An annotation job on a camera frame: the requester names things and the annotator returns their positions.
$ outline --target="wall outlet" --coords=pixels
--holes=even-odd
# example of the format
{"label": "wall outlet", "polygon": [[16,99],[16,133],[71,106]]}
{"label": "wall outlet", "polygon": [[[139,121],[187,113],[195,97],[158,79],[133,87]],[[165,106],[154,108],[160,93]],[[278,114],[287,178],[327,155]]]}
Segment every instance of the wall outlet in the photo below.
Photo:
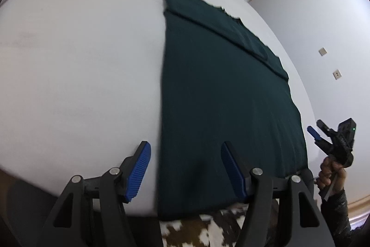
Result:
{"label": "wall outlet", "polygon": [[327,51],[326,51],[326,49],[321,48],[321,49],[319,49],[319,53],[320,53],[321,56],[323,56],[323,55],[327,54]]}
{"label": "wall outlet", "polygon": [[338,80],[342,75],[340,74],[339,70],[337,69],[335,72],[333,72],[334,78]]}

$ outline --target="ribbed blue pad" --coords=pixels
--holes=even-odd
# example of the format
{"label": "ribbed blue pad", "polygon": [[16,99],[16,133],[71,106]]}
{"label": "ribbed blue pad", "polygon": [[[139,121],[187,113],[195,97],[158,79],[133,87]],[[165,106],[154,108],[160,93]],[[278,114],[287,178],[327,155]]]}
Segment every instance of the ribbed blue pad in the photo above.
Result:
{"label": "ribbed blue pad", "polygon": [[140,188],[141,181],[144,177],[145,171],[147,170],[151,155],[151,147],[149,143],[146,143],[141,151],[141,154],[134,165],[134,168],[128,177],[127,190],[125,197],[128,202],[134,198]]}
{"label": "ribbed blue pad", "polygon": [[225,143],[221,146],[221,159],[229,176],[235,195],[239,198],[245,199],[247,197],[247,193],[245,190],[244,177]]}
{"label": "ribbed blue pad", "polygon": [[308,131],[309,134],[311,134],[313,136],[313,138],[315,140],[322,140],[320,134],[317,133],[316,130],[314,128],[312,128],[311,126],[307,127],[307,131]]}

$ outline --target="mattress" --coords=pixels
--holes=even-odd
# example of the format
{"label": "mattress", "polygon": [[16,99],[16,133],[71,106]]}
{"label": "mattress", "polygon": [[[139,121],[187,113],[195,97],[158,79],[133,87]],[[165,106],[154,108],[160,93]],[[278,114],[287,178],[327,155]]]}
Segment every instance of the mattress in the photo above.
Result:
{"label": "mattress", "polygon": [[[279,56],[302,127],[314,124],[296,69],[257,12],[244,0],[205,1]],[[125,210],[156,214],[164,8],[164,0],[3,2],[0,168],[58,195],[73,175],[100,176],[147,140],[151,162]],[[306,141],[310,163],[318,150]]]}

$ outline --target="metal screw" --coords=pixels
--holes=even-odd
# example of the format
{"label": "metal screw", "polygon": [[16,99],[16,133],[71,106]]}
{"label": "metal screw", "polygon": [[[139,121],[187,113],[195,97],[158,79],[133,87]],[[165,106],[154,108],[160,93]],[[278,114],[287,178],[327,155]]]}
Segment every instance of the metal screw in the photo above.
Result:
{"label": "metal screw", "polygon": [[119,172],[120,172],[120,168],[111,168],[111,169],[109,170],[109,173],[110,173],[111,175],[117,175]]}
{"label": "metal screw", "polygon": [[71,181],[73,183],[79,183],[81,181],[81,176],[78,176],[78,175],[73,176],[72,179],[71,179]]}
{"label": "metal screw", "polygon": [[260,168],[254,168],[254,169],[252,170],[252,173],[253,173],[253,174],[255,174],[255,175],[260,176],[260,175],[262,175],[263,171],[262,171],[262,169],[260,169]]}
{"label": "metal screw", "polygon": [[292,176],[292,181],[295,182],[295,183],[299,183],[300,182],[300,177],[297,176],[297,175],[293,175]]}

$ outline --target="person's arm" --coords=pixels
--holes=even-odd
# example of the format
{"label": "person's arm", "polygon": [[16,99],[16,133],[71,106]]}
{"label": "person's arm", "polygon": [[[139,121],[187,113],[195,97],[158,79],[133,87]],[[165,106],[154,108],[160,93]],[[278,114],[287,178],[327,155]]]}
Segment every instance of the person's arm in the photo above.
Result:
{"label": "person's arm", "polygon": [[322,200],[321,213],[329,227],[336,247],[347,247],[360,228],[351,230],[348,220],[347,198],[344,191],[345,178],[347,176],[343,166],[329,157],[321,164],[321,171],[316,183],[320,190],[330,185],[330,177],[337,172],[337,181],[333,187],[328,201]]}

